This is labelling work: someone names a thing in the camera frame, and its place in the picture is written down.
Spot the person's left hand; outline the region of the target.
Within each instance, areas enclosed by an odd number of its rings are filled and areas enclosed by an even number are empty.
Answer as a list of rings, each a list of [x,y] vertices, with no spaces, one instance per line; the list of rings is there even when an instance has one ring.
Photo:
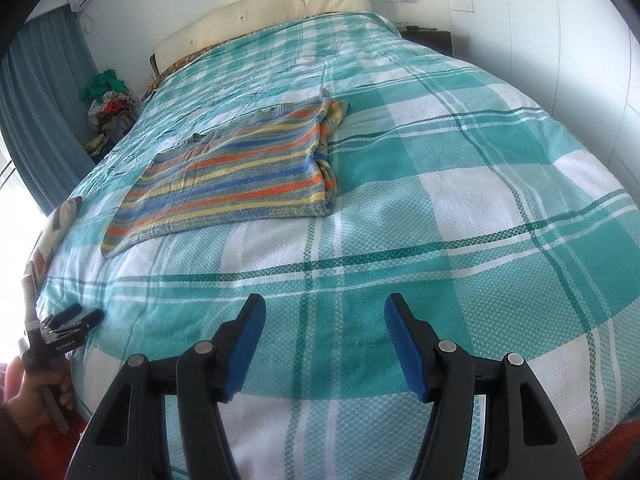
[[[34,435],[39,427],[46,426],[51,417],[44,407],[40,389],[55,386],[60,395],[58,402],[67,411],[75,408],[75,393],[70,377],[70,363],[66,359],[58,361],[54,370],[40,370],[28,374],[19,356],[6,369],[6,391],[14,391],[4,406],[18,432],[25,438]]]

